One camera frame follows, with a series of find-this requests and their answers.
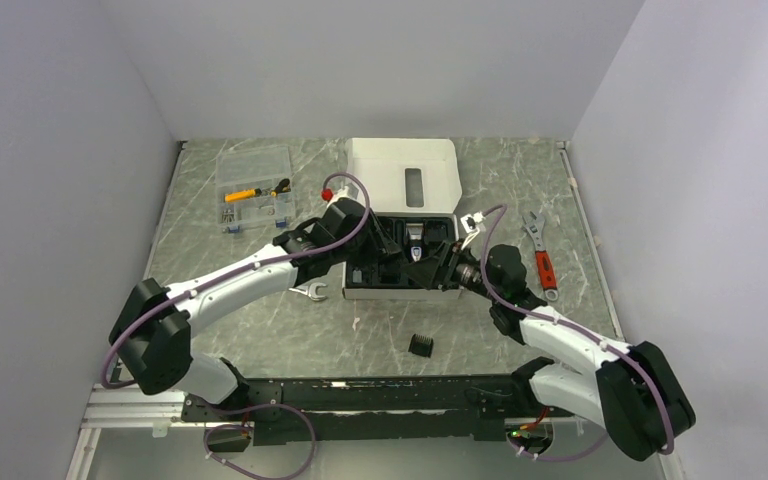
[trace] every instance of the robotic arm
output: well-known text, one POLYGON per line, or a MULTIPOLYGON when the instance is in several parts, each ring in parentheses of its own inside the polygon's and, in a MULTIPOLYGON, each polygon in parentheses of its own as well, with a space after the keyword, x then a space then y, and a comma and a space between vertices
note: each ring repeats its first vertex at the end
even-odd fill
POLYGON ((563 365, 541 357, 514 372, 518 401, 556 406, 587 418, 603 426, 627 455, 647 458, 664 445, 666 425, 658 416, 653 392, 619 356, 605 348, 610 346, 633 357, 655 379, 674 435, 695 423, 693 410, 657 347, 648 343, 633 347, 578 326, 603 342, 594 343, 586 332, 564 326, 564 322, 573 322, 527 288, 526 269, 516 247, 490 249, 483 269, 487 281, 481 262, 464 241, 446 243, 426 259, 407 262, 368 206, 350 198, 351 188, 330 198, 321 218, 278 235, 270 245, 233 265, 165 288, 154 279, 137 284, 110 333, 112 347, 102 383, 109 388, 130 384, 107 380, 108 365, 118 353, 134 377, 131 383, 147 395, 174 388, 198 395, 220 409, 245 406, 249 387, 243 376, 225 359, 191 351, 195 335, 260 297, 326 274, 335 264, 396 261, 424 288, 463 287, 489 298, 490 316, 500 333, 560 360, 563 365), (493 291, 488 290, 488 283, 493 291), (495 298, 497 292, 509 304, 536 317, 507 307, 495 298))

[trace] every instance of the wrench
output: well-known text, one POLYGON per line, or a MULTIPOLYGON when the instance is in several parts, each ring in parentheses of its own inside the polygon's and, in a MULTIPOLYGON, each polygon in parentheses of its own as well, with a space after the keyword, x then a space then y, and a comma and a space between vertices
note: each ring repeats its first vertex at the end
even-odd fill
POLYGON ((522 216, 522 221, 525 222, 522 229, 534 241, 540 285, 543 286, 546 300, 554 302, 558 299, 558 282, 555 280, 555 270, 552 268, 552 261, 549 260, 546 245, 543 244, 543 225, 546 223, 546 217, 541 213, 528 212, 528 215, 522 216))
POLYGON ((302 295, 305 295, 307 298, 313 300, 314 302, 321 302, 328 298, 326 295, 318 295, 316 293, 317 290, 319 290, 320 287, 327 287, 328 285, 322 283, 322 282, 313 282, 310 285, 302 285, 300 287, 293 287, 290 289, 291 292, 301 293, 302 295))

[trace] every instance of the open box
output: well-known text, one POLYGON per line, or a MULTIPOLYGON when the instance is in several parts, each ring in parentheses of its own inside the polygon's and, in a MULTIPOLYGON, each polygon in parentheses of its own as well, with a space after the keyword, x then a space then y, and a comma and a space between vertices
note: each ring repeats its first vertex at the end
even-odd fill
MULTIPOLYGON (((384 231, 408 260, 425 258, 458 237, 461 198, 455 145, 444 139, 353 138, 346 142, 348 172, 369 191, 384 231)), ((425 290, 399 271, 398 262, 344 264, 343 297, 354 300, 453 300, 460 290, 425 290)))

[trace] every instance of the white box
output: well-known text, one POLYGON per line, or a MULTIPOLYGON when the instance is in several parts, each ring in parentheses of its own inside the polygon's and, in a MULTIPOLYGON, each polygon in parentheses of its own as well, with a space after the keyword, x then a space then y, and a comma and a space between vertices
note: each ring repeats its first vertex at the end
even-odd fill
MULTIPOLYGON (((461 181, 455 144, 448 139, 352 138, 346 142, 348 172, 363 182, 369 203, 379 216, 446 217, 458 221, 461 181)), ((441 292, 422 289, 346 288, 350 300, 455 300, 460 289, 441 292)))

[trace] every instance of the table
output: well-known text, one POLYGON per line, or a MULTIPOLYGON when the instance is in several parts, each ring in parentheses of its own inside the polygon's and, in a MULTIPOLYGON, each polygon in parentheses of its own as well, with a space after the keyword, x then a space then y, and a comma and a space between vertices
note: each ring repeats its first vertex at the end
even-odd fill
MULTIPOLYGON (((528 284, 543 296, 531 239, 521 213, 546 216, 544 240, 555 267, 564 315, 616 338, 586 230, 568 175, 551 139, 453 138, 463 197, 456 214, 507 203, 492 239, 520 248, 528 284)), ((228 139, 186 142, 170 186, 149 264, 160 284, 209 273, 254 253, 281 230, 265 226, 240 234, 215 224, 213 176, 223 151, 288 145, 296 218, 323 211, 322 179, 345 170, 345 139, 228 139)), ((479 237, 477 249, 484 241, 479 237)), ((330 298, 313 303, 284 292, 257 300, 216 322, 193 348, 224 356, 247 377, 343 377, 510 373, 539 356, 501 336, 487 313, 490 302, 469 292, 451 302, 345 300, 341 266, 321 279, 330 298), (434 338, 430 359, 408 353, 414 333, 434 338)))

